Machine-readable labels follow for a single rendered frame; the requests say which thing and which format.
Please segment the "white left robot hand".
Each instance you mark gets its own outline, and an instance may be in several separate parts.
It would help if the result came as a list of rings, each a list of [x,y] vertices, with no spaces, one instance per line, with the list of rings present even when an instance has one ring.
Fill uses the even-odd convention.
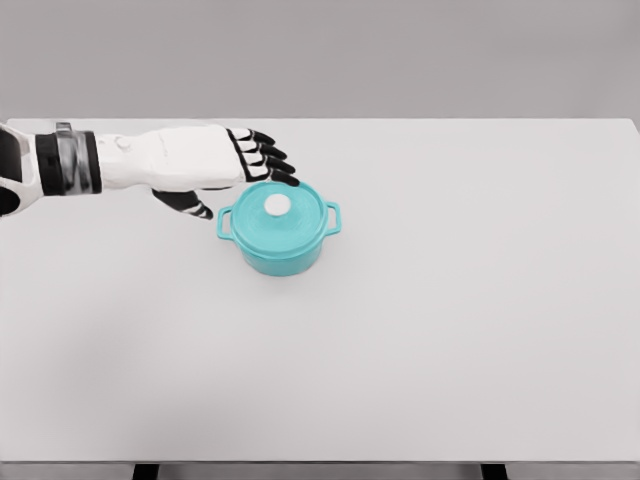
[[[223,191],[245,183],[300,185],[296,168],[269,135],[217,124],[166,128],[144,136],[145,183],[169,208],[211,220],[212,210],[197,192]]]

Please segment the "teal pot lid white knob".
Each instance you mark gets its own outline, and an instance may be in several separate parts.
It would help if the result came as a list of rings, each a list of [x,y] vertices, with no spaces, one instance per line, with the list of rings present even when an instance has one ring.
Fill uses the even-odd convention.
[[[271,214],[269,198],[285,197],[288,210]],[[320,194],[306,183],[292,187],[262,182],[248,187],[230,211],[230,233],[244,250],[260,257],[283,259],[317,246],[328,226],[328,207]]]

